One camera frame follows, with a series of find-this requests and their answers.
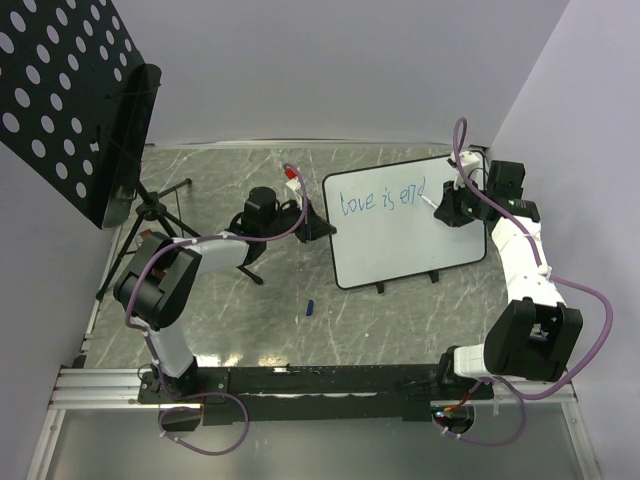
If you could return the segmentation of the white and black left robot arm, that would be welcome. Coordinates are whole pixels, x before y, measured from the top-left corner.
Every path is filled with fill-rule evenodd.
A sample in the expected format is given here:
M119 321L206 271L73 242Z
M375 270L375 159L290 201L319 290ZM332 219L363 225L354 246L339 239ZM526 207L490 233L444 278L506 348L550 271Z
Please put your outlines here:
M336 232L308 198L281 203L273 189L256 187L229 227L216 235L186 239L149 233L113 295L125 309L126 326L142 333L162 390L184 402L200 387L196 357L179 325L197 276L245 267L266 251L268 242L290 234L308 243Z

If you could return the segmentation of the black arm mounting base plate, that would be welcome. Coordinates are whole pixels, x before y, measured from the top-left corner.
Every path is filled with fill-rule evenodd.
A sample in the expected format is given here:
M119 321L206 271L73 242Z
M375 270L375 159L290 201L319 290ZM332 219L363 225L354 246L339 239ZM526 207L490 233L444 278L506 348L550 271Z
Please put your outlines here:
M201 367L193 392L216 395L189 400L189 392L169 396L153 372L142 375L142 405L187 405L204 408L204 424L243 421L350 420L399 418L429 422L432 409L457 404L475 381L444 374L436 364L285 367Z

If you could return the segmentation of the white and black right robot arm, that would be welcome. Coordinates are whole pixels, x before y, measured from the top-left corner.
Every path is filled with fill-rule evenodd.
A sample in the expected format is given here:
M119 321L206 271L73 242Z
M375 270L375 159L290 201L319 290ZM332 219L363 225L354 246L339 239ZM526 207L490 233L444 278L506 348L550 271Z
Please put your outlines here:
M549 278L537 205L523 199L525 167L497 161L483 168L479 154L465 151L455 179L443 185L434 216L448 227L483 223L504 272L508 305L483 343L452 346L440 359L438 390L448 398L466 392L472 379L513 376L555 382L564 373L583 326Z

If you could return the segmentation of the white whiteboard marker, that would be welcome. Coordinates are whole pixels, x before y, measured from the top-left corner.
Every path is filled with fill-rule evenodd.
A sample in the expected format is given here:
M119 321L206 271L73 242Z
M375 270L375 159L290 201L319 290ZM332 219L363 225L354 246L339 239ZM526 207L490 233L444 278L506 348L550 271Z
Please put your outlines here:
M432 201L431 199L429 199L428 197L421 195L422 200L424 200L428 205L430 205L432 208L437 209L438 205Z

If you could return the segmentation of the white whiteboard with black frame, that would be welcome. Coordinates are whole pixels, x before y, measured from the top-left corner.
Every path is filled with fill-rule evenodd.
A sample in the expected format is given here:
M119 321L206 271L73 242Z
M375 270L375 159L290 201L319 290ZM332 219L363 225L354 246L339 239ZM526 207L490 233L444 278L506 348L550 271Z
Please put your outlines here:
M475 263L487 251L484 226L451 228L434 218L456 171L447 156L332 173L322 182L335 281L350 289Z

